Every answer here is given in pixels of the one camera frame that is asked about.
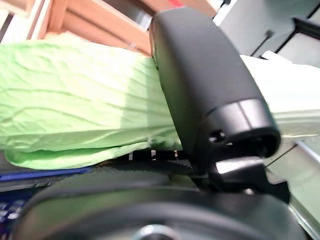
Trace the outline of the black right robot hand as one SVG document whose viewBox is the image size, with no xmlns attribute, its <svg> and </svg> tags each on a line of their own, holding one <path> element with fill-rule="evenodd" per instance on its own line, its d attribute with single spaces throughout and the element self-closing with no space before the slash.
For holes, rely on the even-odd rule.
<svg viewBox="0 0 320 240">
<path fill-rule="evenodd" d="M 173 166 L 156 161 L 68 177 L 27 202 L 13 239 L 305 239 L 287 182 L 265 172 L 280 131 L 229 39 L 189 7 L 157 13 L 150 39 L 194 186 L 174 183 Z"/>
</svg>

